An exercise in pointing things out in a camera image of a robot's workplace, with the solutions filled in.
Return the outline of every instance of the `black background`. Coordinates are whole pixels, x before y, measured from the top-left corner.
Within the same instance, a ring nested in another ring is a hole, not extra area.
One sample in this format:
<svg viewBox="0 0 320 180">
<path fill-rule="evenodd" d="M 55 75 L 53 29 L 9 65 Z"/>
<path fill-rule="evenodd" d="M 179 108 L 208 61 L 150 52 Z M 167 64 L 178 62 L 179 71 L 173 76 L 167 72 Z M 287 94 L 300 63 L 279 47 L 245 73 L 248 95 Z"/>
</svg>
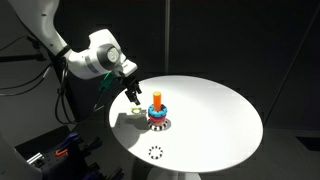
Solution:
<svg viewBox="0 0 320 180">
<path fill-rule="evenodd" d="M 319 17 L 303 41 L 318 3 L 173 0 L 169 74 L 222 83 L 245 96 L 264 120 L 297 58 L 267 126 L 319 130 Z M 165 0 L 63 0 L 55 25 L 75 51 L 89 46 L 89 34 L 107 28 L 137 63 L 139 80 L 165 73 Z M 101 78 L 71 78 L 82 115 L 93 106 Z M 102 103 L 116 95 L 117 88 L 114 85 Z"/>
</svg>

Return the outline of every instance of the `blue ring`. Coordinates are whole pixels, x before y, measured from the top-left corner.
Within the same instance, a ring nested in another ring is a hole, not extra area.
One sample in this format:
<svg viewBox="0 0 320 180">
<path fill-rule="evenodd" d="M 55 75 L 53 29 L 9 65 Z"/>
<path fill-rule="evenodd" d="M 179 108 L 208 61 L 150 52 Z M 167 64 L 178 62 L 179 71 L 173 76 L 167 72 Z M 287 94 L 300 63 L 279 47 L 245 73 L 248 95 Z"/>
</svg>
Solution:
<svg viewBox="0 0 320 180">
<path fill-rule="evenodd" d="M 165 116 L 168 112 L 165 105 L 161 104 L 161 111 L 155 111 L 153 104 L 149 106 L 148 114 L 152 117 L 162 117 Z"/>
</svg>

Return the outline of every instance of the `red ring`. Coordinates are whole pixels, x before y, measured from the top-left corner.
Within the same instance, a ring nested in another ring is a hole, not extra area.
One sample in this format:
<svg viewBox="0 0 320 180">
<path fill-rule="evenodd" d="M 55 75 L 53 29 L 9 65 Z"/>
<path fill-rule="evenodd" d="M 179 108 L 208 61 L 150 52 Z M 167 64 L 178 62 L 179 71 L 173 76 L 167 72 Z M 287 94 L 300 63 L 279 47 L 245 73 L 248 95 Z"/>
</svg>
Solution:
<svg viewBox="0 0 320 180">
<path fill-rule="evenodd" d="M 153 122 L 153 123 L 162 123 L 164 122 L 164 120 L 166 119 L 166 115 L 162 116 L 162 117 L 153 117 L 153 116 L 149 116 L 150 120 Z"/>
</svg>

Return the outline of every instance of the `stacked rings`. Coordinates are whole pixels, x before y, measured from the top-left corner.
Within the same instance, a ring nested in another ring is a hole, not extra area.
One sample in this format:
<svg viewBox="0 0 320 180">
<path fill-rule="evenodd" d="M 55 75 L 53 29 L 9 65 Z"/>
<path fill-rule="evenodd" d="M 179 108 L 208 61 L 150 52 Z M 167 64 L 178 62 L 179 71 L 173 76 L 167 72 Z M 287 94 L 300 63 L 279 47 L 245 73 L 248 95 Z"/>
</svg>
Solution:
<svg viewBox="0 0 320 180">
<path fill-rule="evenodd" d="M 167 108 L 163 104 L 161 104 L 160 111 L 155 111 L 153 104 L 148 109 L 148 116 L 150 118 L 150 121 L 154 125 L 162 125 L 166 119 L 166 115 L 167 115 Z"/>
</svg>

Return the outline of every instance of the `dark floor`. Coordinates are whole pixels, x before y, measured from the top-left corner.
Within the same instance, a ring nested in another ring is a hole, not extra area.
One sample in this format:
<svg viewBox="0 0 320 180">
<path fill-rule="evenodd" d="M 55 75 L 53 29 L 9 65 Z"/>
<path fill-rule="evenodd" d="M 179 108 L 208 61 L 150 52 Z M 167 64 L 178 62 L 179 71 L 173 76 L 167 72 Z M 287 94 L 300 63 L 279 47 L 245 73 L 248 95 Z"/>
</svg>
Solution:
<svg viewBox="0 0 320 180">
<path fill-rule="evenodd" d="M 85 140 L 99 136 L 103 141 L 103 146 L 87 158 L 88 164 L 97 162 L 104 174 L 121 167 L 125 172 L 124 180 L 146 179 L 152 165 L 126 151 L 113 136 L 108 121 L 93 118 L 78 125 L 74 131 Z M 320 179 L 320 152 L 308 150 L 296 136 L 320 137 L 320 131 L 265 129 L 260 147 L 247 161 L 234 168 L 200 176 L 202 180 Z"/>
</svg>

